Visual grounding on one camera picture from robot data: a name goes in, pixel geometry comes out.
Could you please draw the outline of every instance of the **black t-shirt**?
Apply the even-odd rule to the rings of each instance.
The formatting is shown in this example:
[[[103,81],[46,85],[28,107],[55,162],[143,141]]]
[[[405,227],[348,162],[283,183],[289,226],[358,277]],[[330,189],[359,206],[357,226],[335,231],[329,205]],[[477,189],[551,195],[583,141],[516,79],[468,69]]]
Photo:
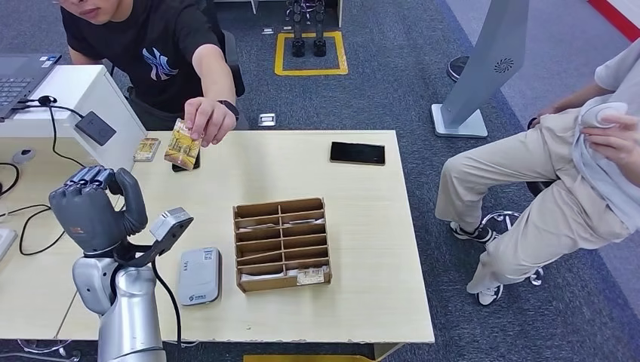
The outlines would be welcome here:
[[[210,24],[193,0],[134,0],[126,20],[103,25],[60,9],[69,46],[113,63],[129,76],[138,99],[163,112],[181,113],[187,100],[202,97],[193,53],[224,41],[217,20]]]

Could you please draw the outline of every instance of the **smartphone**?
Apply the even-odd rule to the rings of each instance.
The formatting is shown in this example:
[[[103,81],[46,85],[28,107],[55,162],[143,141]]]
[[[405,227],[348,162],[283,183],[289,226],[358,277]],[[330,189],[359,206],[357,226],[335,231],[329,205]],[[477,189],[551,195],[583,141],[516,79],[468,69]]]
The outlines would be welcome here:
[[[193,162],[193,169],[195,170],[196,168],[200,168],[200,154],[202,152],[198,152],[198,155],[195,157],[195,162]],[[188,171],[186,168],[182,168],[176,164],[171,164],[171,169],[173,170],[173,172],[182,172],[182,171]]]
[[[384,146],[364,143],[331,143],[331,162],[384,165]]]

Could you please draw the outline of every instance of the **laptop keyboard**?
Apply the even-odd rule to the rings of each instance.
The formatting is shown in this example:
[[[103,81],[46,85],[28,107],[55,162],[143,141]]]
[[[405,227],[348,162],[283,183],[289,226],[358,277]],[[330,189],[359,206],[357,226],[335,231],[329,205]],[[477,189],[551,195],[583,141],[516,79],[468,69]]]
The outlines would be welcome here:
[[[18,101],[33,78],[0,78],[0,107]]]

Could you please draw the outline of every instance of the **gray kiosk stand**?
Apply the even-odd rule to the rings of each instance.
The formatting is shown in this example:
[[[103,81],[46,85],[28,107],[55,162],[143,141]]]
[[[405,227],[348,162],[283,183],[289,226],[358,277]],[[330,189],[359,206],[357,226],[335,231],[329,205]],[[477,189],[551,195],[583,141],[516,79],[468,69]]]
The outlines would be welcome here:
[[[529,0],[491,0],[464,73],[443,104],[431,105],[436,135],[488,135],[478,108],[522,68],[528,15]]]

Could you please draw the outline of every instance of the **cardboard compartment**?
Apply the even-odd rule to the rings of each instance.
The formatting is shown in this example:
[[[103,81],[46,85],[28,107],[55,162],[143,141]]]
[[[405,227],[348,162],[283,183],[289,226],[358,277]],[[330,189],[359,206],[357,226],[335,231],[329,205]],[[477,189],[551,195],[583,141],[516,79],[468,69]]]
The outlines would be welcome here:
[[[280,216],[261,216],[235,221],[235,230],[246,232],[249,230],[277,228],[280,226]]]
[[[249,204],[235,207],[235,219],[248,219],[259,216],[277,216],[280,214],[277,202],[268,204]]]
[[[284,273],[285,269],[281,262],[266,264],[266,265],[246,265],[239,266],[238,271],[244,275],[250,275],[252,277],[277,275]]]
[[[298,249],[301,247],[320,247],[327,245],[327,235],[304,235],[282,239],[283,249]]]
[[[272,229],[255,229],[249,232],[236,231],[235,242],[241,243],[246,241],[279,239],[282,237],[280,230],[281,230],[280,228],[272,228]]]
[[[298,260],[324,259],[329,257],[329,249],[326,245],[320,247],[305,247],[301,249],[286,250],[285,262]]]
[[[287,228],[282,228],[282,237],[290,238],[293,236],[303,236],[303,235],[317,235],[317,234],[326,234],[327,228],[325,224],[302,224],[302,225],[293,225]]]
[[[308,268],[322,268],[323,266],[329,266],[329,258],[312,259],[312,260],[297,260],[294,262],[286,262],[285,269],[308,269]]]
[[[322,211],[311,211],[305,213],[289,213],[280,216],[281,225],[283,227],[303,224],[322,223],[325,218],[325,213]]]
[[[330,283],[321,198],[233,209],[237,285],[243,292]]]
[[[269,252],[245,252],[243,257],[237,258],[237,266],[273,264],[274,262],[284,262],[283,255],[280,250]]]
[[[280,203],[280,213],[304,213],[306,211],[322,211],[325,206],[321,198],[307,198],[306,200],[283,201]]]
[[[272,240],[246,241],[244,243],[237,243],[235,245],[235,256],[238,258],[242,258],[244,256],[247,256],[247,254],[244,253],[266,253],[269,251],[277,251],[281,249],[282,241],[280,241],[279,238]]]

